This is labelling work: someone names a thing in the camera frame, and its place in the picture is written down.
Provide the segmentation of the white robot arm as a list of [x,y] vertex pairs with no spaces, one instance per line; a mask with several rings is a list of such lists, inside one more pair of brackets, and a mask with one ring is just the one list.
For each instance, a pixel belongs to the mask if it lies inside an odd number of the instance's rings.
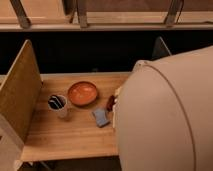
[[137,61],[116,138],[122,171],[213,171],[213,46]]

